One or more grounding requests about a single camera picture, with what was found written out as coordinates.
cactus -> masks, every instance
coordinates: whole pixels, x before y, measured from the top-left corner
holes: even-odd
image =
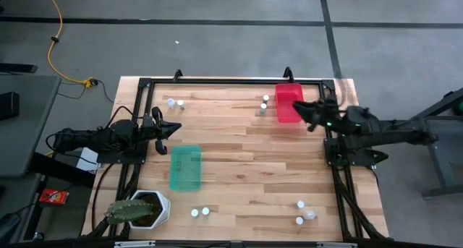
[[[109,205],[108,211],[104,215],[110,224],[125,223],[152,215],[152,207],[152,204],[148,204],[144,200],[120,200]]]

table leg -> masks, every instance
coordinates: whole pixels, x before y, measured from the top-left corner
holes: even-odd
[[[72,184],[92,187],[95,181],[95,175],[67,165],[65,163],[55,161],[53,158],[34,153],[31,160],[29,171],[40,173],[46,176],[51,176],[57,179],[68,181]]]

potted cactus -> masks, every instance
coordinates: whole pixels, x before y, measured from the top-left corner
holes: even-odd
[[[108,223],[129,222],[133,229],[153,229],[169,219],[170,201],[159,191],[137,190],[130,200],[112,203],[105,216]]]

white pot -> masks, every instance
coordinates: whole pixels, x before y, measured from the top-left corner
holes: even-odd
[[[137,190],[135,194],[133,194],[131,200],[137,199],[140,195],[144,194],[156,194],[158,196],[158,199],[162,205],[162,211],[161,214],[158,216],[158,218],[154,221],[154,223],[151,226],[135,226],[132,222],[129,222],[130,228],[132,229],[153,229],[156,226],[159,226],[160,224],[164,223],[169,219],[169,215],[171,212],[171,202],[164,197],[159,191],[153,191],[153,190]]]

small red box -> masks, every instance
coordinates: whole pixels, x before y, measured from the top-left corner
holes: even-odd
[[[68,191],[44,189],[39,201],[63,205],[66,202],[67,196],[69,196]]]
[[[299,122],[301,116],[292,108],[294,101],[303,101],[302,86],[298,83],[275,86],[276,115],[281,123]]]

